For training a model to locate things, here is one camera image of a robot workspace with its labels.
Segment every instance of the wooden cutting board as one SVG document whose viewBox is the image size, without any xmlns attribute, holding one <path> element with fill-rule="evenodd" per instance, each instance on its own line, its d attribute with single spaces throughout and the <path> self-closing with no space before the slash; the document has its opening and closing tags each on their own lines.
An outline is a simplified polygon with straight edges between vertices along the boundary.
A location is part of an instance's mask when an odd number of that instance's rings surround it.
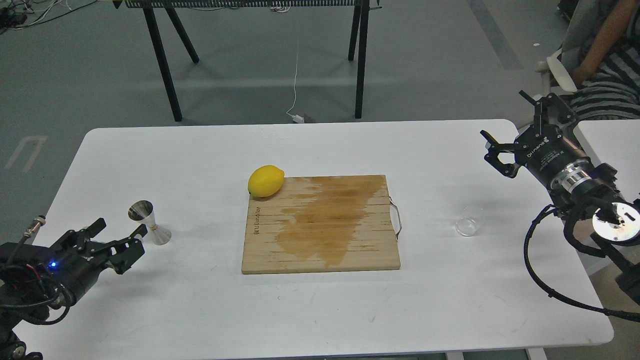
<svg viewBox="0 0 640 360">
<path fill-rule="evenodd" d="M 286 177 L 249 199 L 243 274 L 399 268 L 384 175 Z"/>
</svg>

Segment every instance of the wet stain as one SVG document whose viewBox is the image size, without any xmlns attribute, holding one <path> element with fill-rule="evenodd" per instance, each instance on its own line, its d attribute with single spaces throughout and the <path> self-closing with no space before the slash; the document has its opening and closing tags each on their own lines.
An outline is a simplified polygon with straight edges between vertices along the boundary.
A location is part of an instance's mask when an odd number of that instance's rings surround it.
<svg viewBox="0 0 640 360">
<path fill-rule="evenodd" d="M 276 236 L 284 252 L 300 259 L 316 255 L 324 267 L 337 266 L 347 254 L 356 228 L 367 216 L 369 199 L 385 187 L 385 178 L 363 177 L 360 181 L 344 181 L 339 177 L 310 177 L 312 195 L 316 198 L 303 206 L 283 209 L 292 214 Z M 310 195 L 296 194 L 297 199 Z"/>
</svg>

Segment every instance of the human arm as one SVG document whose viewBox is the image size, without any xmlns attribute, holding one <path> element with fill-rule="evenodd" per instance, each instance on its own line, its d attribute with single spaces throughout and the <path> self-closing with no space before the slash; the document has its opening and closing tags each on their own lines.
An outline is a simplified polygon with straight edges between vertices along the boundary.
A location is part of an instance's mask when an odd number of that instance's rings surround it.
<svg viewBox="0 0 640 360">
<path fill-rule="evenodd" d="M 602 24 L 593 44 L 582 63 L 573 70 L 571 77 L 576 86 L 590 78 L 600 66 L 611 47 L 622 37 L 636 4 L 640 0 L 620 0 Z"/>
</svg>

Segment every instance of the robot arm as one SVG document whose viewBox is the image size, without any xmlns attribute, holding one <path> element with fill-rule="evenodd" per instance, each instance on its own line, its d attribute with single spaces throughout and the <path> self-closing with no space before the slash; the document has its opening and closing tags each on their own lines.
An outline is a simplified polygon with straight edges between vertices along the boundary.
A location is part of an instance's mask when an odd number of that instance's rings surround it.
<svg viewBox="0 0 640 360">
<path fill-rule="evenodd" d="M 25 355 L 26 345 L 13 328 L 22 320 L 35 325 L 60 322 L 104 269 L 123 274 L 145 253 L 144 225 L 121 240 L 91 241 L 106 227 L 103 218 L 80 231 L 67 231 L 48 248 L 25 244 L 44 224 L 44 217 L 38 217 L 20 242 L 0 246 L 0 279 L 4 281 L 0 286 L 0 360 L 42 359 L 38 352 Z M 49 308 L 61 307 L 65 310 L 60 317 L 47 320 Z"/>
<path fill-rule="evenodd" d="M 502 175 L 515 177 L 524 166 L 547 189 L 555 216 L 564 221 L 564 237 L 578 251 L 604 258 L 609 256 L 622 271 L 618 286 L 640 305 L 640 264 L 632 264 L 613 246 L 640 244 L 640 199 L 626 202 L 615 185 L 616 170 L 607 164 L 594 167 L 587 154 L 567 136 L 559 125 L 577 123 L 578 116 L 556 94 L 533 101 L 533 123 L 513 143 L 499 143 L 481 131 L 487 140 L 484 159 Z M 549 110 L 556 111 L 556 123 L 550 123 Z M 514 155 L 514 163 L 505 164 L 498 155 Z M 590 220 L 598 245 L 579 242 L 573 228 L 579 220 Z"/>
</svg>

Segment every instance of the table leg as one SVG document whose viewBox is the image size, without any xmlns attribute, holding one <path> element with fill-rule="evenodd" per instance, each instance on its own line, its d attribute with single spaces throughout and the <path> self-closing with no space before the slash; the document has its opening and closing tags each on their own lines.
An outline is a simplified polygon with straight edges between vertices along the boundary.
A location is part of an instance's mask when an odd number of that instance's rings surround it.
<svg viewBox="0 0 640 360">
<path fill-rule="evenodd" d="M 446 352 L 445 356 L 447 357 L 447 360 L 465 360 L 465 356 L 462 351 Z"/>
<path fill-rule="evenodd" d="M 360 41 L 358 43 L 358 80 L 356 82 L 356 119 L 362 118 L 364 94 L 364 65 L 367 57 L 367 30 L 369 29 L 369 0 L 362 0 L 360 14 Z"/>
<path fill-rule="evenodd" d="M 160 39 L 160 31 L 158 30 L 154 10 L 152 8 L 143 8 L 142 10 L 145 13 L 145 20 L 147 20 L 149 35 L 151 36 L 151 42 L 153 43 L 154 51 L 156 52 L 158 66 L 160 67 L 160 73 L 162 74 L 162 80 L 164 81 L 164 89 L 166 90 L 166 95 L 169 97 L 169 104 L 171 105 L 173 119 L 175 121 L 182 121 L 182 112 L 180 111 L 178 96 L 175 94 L 173 80 L 171 79 L 171 72 L 169 71 L 169 64 L 166 62 L 166 55 L 164 54 L 164 47 L 162 46 L 162 40 Z"/>
<path fill-rule="evenodd" d="M 547 360 L 545 349 L 541 347 L 528 348 L 527 357 L 529 358 L 529 360 Z"/>
<path fill-rule="evenodd" d="M 180 21 L 180 18 L 178 18 L 178 14 L 175 12 L 175 9 L 165 8 L 165 10 L 167 15 L 169 15 L 169 19 L 171 19 L 171 22 L 173 23 L 173 27 L 178 32 L 178 35 L 180 36 L 180 40 L 182 40 L 184 47 L 187 48 L 187 52 L 191 57 L 191 61 L 193 61 L 194 63 L 198 63 L 200 61 L 200 58 L 198 57 L 198 54 L 196 54 L 196 51 L 191 44 L 191 40 L 189 40 L 189 37 L 187 36 L 187 32 L 184 31 L 184 26 L 182 26 L 182 22 Z"/>
<path fill-rule="evenodd" d="M 356 52 L 356 41 L 358 40 L 358 26 L 360 25 L 360 5 L 353 7 L 353 22 L 351 23 L 351 41 L 349 42 L 349 56 L 347 59 L 353 61 L 353 55 Z"/>
</svg>

